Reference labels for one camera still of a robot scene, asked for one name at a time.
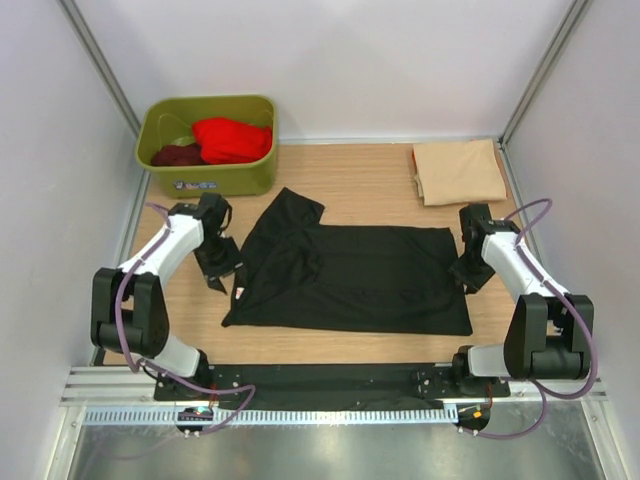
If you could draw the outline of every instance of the wall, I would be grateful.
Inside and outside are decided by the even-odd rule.
[[[43,478],[91,278],[113,265],[140,172],[133,135],[55,2],[0,3],[0,469]]]
[[[497,135],[570,0],[76,0],[138,115],[259,92],[284,139]]]
[[[638,18],[638,2],[593,2],[509,145],[524,199],[555,200],[536,227],[545,263],[595,303],[602,376],[636,449],[640,417],[629,412],[640,394]]]

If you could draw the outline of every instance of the dark red cloth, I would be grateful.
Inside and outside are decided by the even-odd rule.
[[[192,143],[186,147],[165,145],[151,159],[154,167],[191,167],[207,165],[200,157],[200,145]]]
[[[191,127],[202,147],[202,159],[213,165],[251,163],[271,150],[269,127],[254,127],[228,118],[208,118]]]

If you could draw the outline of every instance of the metal frame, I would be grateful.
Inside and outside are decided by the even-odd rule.
[[[546,78],[549,76],[554,65],[560,58],[570,36],[584,17],[591,1],[592,0],[573,1],[535,73],[529,81],[527,88],[525,89],[507,126],[505,127],[503,135],[497,139],[507,173],[508,182],[511,185],[514,199],[518,206],[522,205],[522,199],[520,197],[517,178],[515,177],[509,162],[508,143],[513,137],[514,132],[518,128],[518,125],[525,116],[536,95],[543,87]],[[140,121],[127,100],[126,95],[120,87],[120,84],[113,74],[106,58],[102,54],[102,51],[86,24],[76,1],[58,0],[58,3],[66,14],[72,28],[78,35],[78,38],[84,45],[98,73],[103,78],[107,89],[110,91],[114,101],[122,112],[129,128],[137,135],[140,130]],[[335,139],[327,139],[324,142],[316,141],[314,143],[356,143],[356,141],[382,143],[383,140],[387,143],[406,143],[425,139],[352,139],[351,141],[341,140],[340,142]],[[148,183],[149,176],[145,173],[141,178],[135,203],[129,219],[128,228],[120,245],[118,255],[118,260],[120,262],[124,261],[128,257],[131,250],[140,213],[144,204]],[[522,220],[525,223],[529,221],[526,212],[523,213]],[[527,241],[534,253],[538,258],[540,258],[540,252],[537,248],[535,236],[529,236]],[[95,364],[101,364],[103,356],[104,352],[100,349],[96,349],[93,362],[95,362]],[[511,382],[510,386],[514,392],[513,395],[506,399],[495,399],[495,401],[530,402],[539,400],[537,390],[528,383]],[[573,391],[575,389],[575,384],[573,382],[549,382],[549,386],[564,392]],[[154,406],[162,405],[153,400],[153,390],[154,381],[152,379],[144,375],[134,375],[126,367],[90,366],[73,368],[60,402],[58,413],[60,425],[58,442],[54,452],[52,453],[47,478],[50,480],[56,480],[67,477],[80,435],[81,429],[79,427],[82,425],[82,421],[88,408],[100,405],[112,407],[138,406],[152,408]],[[474,399],[450,399],[447,400],[447,402],[461,403],[464,401],[464,403],[468,403],[470,400],[473,401]],[[598,382],[596,384],[590,395],[583,400],[582,405],[607,478],[629,478],[629,470],[620,455],[620,452],[623,449],[621,448],[620,441],[616,436],[616,432],[618,431],[616,426],[617,420],[615,419],[611,405],[607,401],[606,392],[602,383]]]

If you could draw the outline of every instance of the folded fabric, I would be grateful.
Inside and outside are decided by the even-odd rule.
[[[229,325],[471,335],[448,228],[321,225],[283,189],[242,245]]]
[[[200,158],[200,145],[192,143],[186,147],[165,145],[151,159],[154,167],[189,167],[207,165]]]
[[[272,131],[228,118],[208,118],[191,127],[202,159],[213,165],[251,163],[271,150]]]
[[[425,206],[507,198],[492,140],[415,144],[413,160]]]

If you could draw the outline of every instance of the sticker on bin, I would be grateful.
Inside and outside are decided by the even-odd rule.
[[[173,186],[176,190],[205,190],[209,188],[218,188],[216,182],[183,182],[182,180],[176,180],[173,182]]]

